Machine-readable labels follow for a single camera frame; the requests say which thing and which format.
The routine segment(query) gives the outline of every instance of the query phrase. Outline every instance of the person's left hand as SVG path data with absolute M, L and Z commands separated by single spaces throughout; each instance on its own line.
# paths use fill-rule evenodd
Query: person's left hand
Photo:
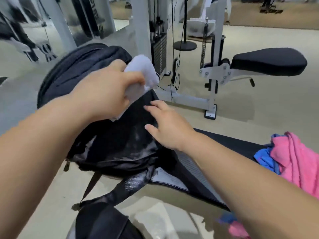
M 108 67 L 90 73 L 69 94 L 73 105 L 88 112 L 92 122 L 120 115 L 129 105 L 126 88 L 134 83 L 145 84 L 141 72 L 124 73 L 125 68 L 122 60 L 114 60 Z

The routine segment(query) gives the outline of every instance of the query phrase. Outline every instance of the hand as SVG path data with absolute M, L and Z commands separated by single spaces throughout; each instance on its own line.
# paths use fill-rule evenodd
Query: hand
M 134 83 L 145 84 L 141 72 L 124 73 L 125 68 L 122 60 L 114 60 L 86 76 L 69 94 L 73 104 L 88 113 L 91 122 L 120 115 L 129 105 L 124 95 L 126 88 Z
M 144 108 L 156 119 L 158 128 L 147 124 L 145 129 L 166 148 L 182 151 L 185 142 L 195 133 L 194 129 L 164 101 L 151 101 L 151 104 Z

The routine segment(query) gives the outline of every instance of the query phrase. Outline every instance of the weight stack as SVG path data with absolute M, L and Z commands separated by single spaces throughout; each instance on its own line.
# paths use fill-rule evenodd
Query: weight stack
M 154 38 L 151 43 L 152 63 L 155 71 L 161 75 L 166 68 L 166 33 L 162 33 Z

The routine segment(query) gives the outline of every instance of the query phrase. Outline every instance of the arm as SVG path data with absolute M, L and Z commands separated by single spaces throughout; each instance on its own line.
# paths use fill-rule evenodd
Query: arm
M 162 145 L 189 155 L 252 238 L 317 238 L 319 201 L 257 163 L 195 132 L 163 101 L 146 106 L 159 128 L 146 129 Z
M 0 137 L 0 238 L 16 238 L 56 175 L 75 138 L 91 122 L 128 106 L 125 89 L 144 83 L 140 72 L 116 60 L 92 72 Z

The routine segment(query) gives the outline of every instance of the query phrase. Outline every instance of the forearm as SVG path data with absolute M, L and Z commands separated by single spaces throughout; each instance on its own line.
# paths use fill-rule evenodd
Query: forearm
M 319 202 L 253 161 L 194 133 L 183 148 L 252 238 L 313 238 Z
M 88 124 L 78 109 L 62 96 L 0 137 L 0 238 L 18 236 Z

